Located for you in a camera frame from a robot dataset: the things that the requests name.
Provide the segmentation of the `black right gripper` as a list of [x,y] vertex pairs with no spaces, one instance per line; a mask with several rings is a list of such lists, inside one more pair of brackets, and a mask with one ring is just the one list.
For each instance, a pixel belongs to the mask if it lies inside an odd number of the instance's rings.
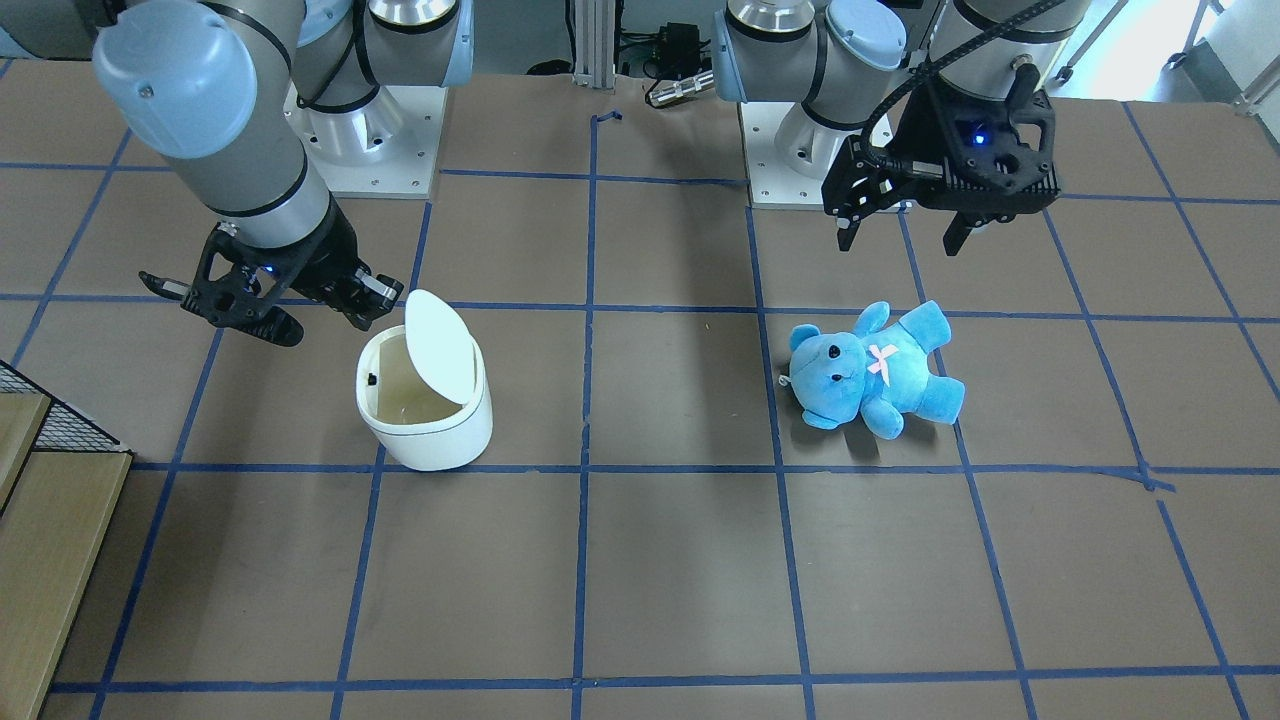
[[191,282],[141,272],[151,293],[173,300],[211,325],[236,325],[279,347],[294,347],[305,328],[279,305],[288,291],[346,315],[352,327],[369,331],[396,306],[404,284],[374,275],[358,256],[355,229],[338,205],[302,240],[279,249],[247,242],[247,233],[219,223],[205,241]]

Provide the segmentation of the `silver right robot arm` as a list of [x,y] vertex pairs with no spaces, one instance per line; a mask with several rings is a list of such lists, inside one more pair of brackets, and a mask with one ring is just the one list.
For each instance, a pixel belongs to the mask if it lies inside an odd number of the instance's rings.
[[392,90],[474,73],[471,1],[146,1],[102,29],[99,83],[133,133],[216,215],[188,283],[148,291],[211,325],[301,342],[287,291],[360,331],[403,293],[358,256],[324,167],[417,152]]

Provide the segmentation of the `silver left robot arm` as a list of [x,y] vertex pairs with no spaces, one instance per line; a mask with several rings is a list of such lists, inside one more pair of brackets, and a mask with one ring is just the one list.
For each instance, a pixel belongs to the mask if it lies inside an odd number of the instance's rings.
[[952,213],[943,249],[1062,192],[1044,73],[1084,1],[727,1],[710,68],[728,102],[787,102],[781,147],[815,140],[841,251],[900,202]]

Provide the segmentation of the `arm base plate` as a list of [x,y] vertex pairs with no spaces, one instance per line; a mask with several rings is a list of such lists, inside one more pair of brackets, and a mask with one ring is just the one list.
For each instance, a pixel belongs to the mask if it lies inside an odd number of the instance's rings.
[[448,88],[385,86],[366,106],[342,114],[297,105],[284,117],[308,160],[338,199],[430,199]]
[[822,213],[836,152],[861,132],[820,126],[797,102],[742,102],[739,118],[751,208]]

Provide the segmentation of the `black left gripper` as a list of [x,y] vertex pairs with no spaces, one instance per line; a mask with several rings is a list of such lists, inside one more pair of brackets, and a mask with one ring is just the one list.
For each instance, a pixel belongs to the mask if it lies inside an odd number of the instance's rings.
[[838,250],[849,251],[861,220],[896,199],[956,211],[943,233],[947,256],[986,225],[982,213],[1047,208],[1061,195],[1055,127],[1038,70],[1015,70],[997,99],[963,92],[941,76],[922,81],[884,147],[865,150],[861,138],[846,138],[836,151],[822,201],[835,218]]

